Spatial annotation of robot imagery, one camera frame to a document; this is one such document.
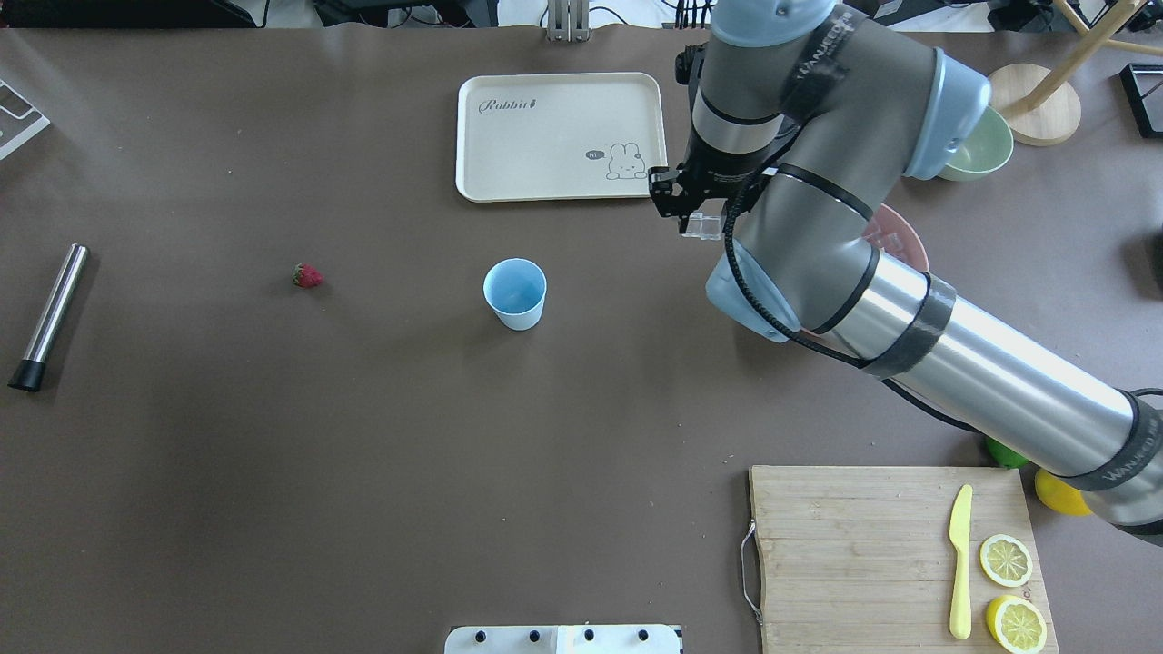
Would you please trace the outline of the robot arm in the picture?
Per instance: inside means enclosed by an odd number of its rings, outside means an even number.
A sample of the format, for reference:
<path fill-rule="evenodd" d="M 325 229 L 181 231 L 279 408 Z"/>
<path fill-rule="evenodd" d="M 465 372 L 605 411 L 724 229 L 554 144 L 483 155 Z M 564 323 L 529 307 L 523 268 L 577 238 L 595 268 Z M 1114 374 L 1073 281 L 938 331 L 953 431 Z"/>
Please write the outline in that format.
<path fill-rule="evenodd" d="M 939 48 L 835 1 L 719 1 L 676 61 L 691 131 L 651 168 L 686 232 L 722 199 L 709 301 L 749 330 L 859 369 L 949 425 L 994 439 L 1149 543 L 1162 533 L 1160 408 L 1110 386 L 865 240 L 900 179 L 939 175 L 991 86 Z"/>

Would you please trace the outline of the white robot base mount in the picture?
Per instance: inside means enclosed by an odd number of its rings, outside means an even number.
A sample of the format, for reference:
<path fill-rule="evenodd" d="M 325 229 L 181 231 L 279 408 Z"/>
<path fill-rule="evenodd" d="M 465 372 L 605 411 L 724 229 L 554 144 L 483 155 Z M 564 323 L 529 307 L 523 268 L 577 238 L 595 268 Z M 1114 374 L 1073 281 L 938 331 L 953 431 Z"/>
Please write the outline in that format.
<path fill-rule="evenodd" d="M 462 626 L 444 653 L 682 653 L 682 628 L 665 624 Z"/>

